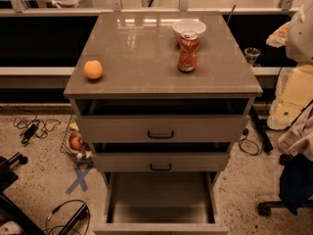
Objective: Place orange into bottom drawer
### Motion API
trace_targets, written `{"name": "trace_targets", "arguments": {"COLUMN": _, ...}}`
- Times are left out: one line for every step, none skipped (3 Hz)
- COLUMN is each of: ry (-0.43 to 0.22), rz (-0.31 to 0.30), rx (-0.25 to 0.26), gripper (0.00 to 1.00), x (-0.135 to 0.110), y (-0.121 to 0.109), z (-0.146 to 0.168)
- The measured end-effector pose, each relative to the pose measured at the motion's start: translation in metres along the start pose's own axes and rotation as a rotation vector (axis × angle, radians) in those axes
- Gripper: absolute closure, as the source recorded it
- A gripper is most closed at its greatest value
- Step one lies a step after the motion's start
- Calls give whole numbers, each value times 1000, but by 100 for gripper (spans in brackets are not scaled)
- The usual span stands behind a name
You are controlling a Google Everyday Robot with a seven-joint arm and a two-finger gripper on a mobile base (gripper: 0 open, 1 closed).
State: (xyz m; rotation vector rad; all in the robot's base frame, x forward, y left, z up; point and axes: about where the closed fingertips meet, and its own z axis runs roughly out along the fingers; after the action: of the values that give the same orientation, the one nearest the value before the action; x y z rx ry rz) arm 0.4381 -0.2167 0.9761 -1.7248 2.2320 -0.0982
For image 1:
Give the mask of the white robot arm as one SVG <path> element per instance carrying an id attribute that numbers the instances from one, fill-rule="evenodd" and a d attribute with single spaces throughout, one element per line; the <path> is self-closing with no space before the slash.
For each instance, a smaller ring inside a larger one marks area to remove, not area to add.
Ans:
<path id="1" fill-rule="evenodd" d="M 266 40 L 272 47 L 286 47 L 286 55 L 297 62 L 285 78 L 279 78 L 276 99 L 267 124 L 283 130 L 292 125 L 313 100 L 313 0 L 307 0 L 288 23 L 276 29 Z"/>

